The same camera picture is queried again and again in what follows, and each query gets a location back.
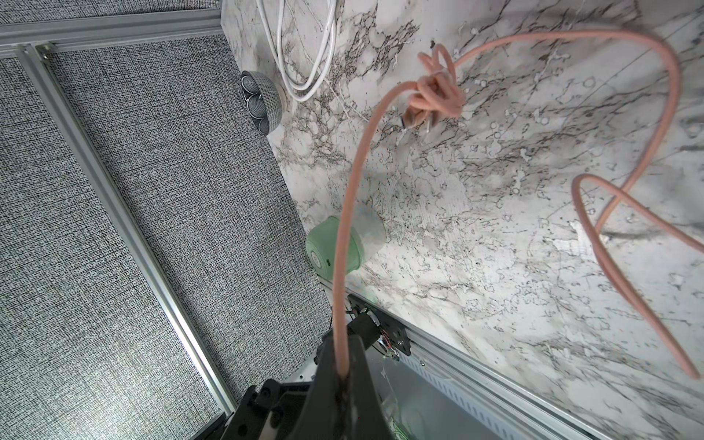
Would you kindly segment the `aluminium front rail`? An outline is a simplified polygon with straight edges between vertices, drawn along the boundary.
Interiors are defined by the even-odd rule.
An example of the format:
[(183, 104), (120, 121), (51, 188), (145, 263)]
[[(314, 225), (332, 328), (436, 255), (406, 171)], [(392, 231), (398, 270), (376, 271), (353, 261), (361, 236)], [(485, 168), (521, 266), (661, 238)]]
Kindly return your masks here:
[(392, 341), (392, 359), (501, 439), (609, 439), (594, 425), (348, 290), (350, 309), (368, 312)]

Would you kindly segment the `black patterned ceramic bowl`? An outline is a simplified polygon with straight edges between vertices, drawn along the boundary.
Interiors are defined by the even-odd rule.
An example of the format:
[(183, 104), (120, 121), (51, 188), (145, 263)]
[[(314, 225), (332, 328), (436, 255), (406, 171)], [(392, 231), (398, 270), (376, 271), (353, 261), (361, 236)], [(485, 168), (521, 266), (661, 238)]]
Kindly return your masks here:
[(247, 113), (255, 128), (262, 135), (269, 136), (282, 123), (283, 112), (288, 104), (286, 91), (259, 71), (242, 71), (240, 86)]

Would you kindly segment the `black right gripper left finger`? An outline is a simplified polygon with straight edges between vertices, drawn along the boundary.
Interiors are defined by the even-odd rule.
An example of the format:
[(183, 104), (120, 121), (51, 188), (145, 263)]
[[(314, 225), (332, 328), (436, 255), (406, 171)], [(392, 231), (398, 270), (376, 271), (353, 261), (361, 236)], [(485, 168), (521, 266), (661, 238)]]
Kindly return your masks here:
[(288, 439), (341, 439), (344, 423), (339, 406), (341, 380), (337, 374), (334, 342), (326, 339), (321, 350), (315, 379)]

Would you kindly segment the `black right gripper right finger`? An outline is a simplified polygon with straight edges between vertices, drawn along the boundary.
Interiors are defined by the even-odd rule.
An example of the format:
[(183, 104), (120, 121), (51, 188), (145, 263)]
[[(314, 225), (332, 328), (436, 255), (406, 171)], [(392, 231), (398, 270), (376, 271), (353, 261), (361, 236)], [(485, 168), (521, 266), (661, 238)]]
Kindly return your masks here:
[(392, 439), (381, 410), (361, 337), (348, 337), (349, 371), (345, 379), (345, 438), (353, 440)]

